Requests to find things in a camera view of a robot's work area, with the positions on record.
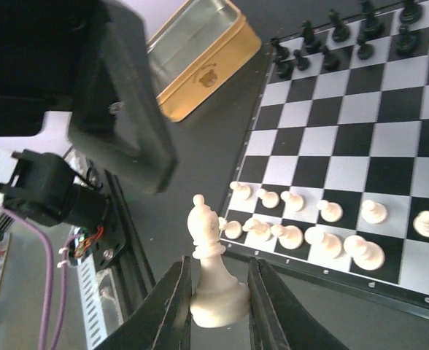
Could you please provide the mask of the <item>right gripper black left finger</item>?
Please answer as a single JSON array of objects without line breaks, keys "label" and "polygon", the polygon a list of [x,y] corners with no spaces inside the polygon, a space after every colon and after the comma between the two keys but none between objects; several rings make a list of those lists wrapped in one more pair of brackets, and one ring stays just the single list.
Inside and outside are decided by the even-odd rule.
[{"label": "right gripper black left finger", "polygon": [[191,261],[184,256],[167,270],[130,318],[97,348],[189,349],[191,295]]}]

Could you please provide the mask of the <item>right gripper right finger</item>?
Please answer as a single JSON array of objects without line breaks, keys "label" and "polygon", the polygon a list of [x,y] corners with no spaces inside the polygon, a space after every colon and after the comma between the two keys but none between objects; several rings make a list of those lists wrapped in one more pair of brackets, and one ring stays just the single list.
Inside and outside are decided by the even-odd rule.
[{"label": "right gripper right finger", "polygon": [[249,261],[252,349],[345,349],[300,303],[264,259]]}]

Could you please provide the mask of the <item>white bishop chess piece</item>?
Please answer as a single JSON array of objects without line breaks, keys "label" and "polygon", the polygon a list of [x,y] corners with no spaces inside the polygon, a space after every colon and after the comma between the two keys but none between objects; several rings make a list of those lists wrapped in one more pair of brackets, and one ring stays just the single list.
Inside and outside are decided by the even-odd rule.
[{"label": "white bishop chess piece", "polygon": [[200,262],[200,278],[190,299],[193,321],[204,328],[233,324],[250,312],[250,290],[231,275],[223,262],[225,246],[220,243],[219,217],[205,204],[204,196],[193,196],[193,208],[187,220]]}]

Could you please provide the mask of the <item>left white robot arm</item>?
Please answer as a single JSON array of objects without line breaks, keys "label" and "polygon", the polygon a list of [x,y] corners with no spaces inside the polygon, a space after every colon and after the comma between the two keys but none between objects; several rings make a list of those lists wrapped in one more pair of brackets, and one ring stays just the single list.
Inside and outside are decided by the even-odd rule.
[{"label": "left white robot arm", "polygon": [[[71,115],[72,146],[149,194],[177,164],[156,100],[144,24],[118,1],[0,1],[0,136]],[[0,208],[44,226],[94,228],[108,195],[50,152],[0,151]]]}]

